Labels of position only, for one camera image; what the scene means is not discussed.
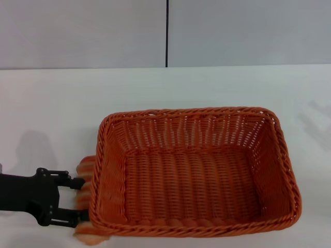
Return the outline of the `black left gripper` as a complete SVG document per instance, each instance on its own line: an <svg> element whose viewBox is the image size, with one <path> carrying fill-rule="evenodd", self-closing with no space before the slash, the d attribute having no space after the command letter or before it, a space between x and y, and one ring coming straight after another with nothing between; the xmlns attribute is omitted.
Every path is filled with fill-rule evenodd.
<svg viewBox="0 0 331 248"><path fill-rule="evenodd" d="M38 168L30 177L1 174L1 210L29 213L41 226L76 228L81 222L89 222L88 210L58 208L58 186L80 190L84 183L83 178L72 178L67 170Z"/></svg>

